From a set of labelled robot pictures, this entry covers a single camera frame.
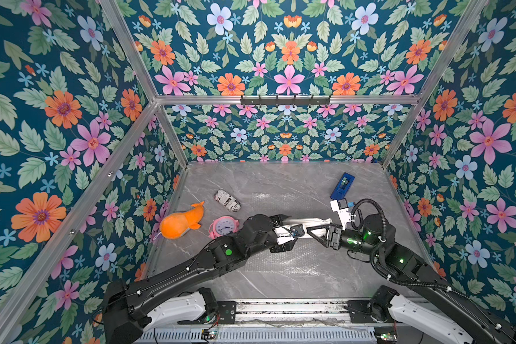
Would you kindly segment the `clear bubble wrap sheet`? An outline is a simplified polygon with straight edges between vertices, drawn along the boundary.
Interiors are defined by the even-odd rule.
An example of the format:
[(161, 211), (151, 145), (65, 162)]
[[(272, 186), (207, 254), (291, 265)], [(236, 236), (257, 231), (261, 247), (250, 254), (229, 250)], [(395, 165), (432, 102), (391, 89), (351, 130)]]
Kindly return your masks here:
[(298, 239), (289, 252), (271, 253), (269, 249), (251, 257), (242, 268), (244, 272), (282, 276), (320, 276), (323, 273), (322, 246), (314, 239)]

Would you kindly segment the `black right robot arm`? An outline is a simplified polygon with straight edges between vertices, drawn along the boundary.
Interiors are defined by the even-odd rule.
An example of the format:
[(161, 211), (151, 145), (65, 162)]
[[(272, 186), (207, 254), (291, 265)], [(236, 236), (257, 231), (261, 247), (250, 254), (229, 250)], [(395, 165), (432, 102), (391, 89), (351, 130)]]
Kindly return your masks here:
[(396, 229), (372, 199), (362, 199), (352, 209), (332, 208), (342, 224), (309, 226), (308, 235), (326, 248), (365, 255), (372, 269), (390, 284), (421, 295), (432, 311), (382, 285), (369, 300), (369, 315), (410, 325), (441, 343), (516, 343), (516, 325), (483, 310), (469, 295), (453, 288), (417, 253), (395, 239)]

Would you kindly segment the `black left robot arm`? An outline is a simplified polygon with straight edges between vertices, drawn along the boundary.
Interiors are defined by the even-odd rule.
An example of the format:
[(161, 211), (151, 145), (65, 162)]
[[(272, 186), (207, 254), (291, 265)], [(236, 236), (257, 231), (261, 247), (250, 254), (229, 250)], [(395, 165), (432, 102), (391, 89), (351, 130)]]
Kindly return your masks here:
[(285, 215), (251, 216), (242, 229), (213, 239), (194, 257), (165, 272), (130, 284), (116, 280), (103, 300), (107, 343), (134, 343), (152, 323), (151, 312), (189, 288), (243, 267), (249, 258), (266, 250), (290, 251), (305, 235), (302, 224), (284, 224)]

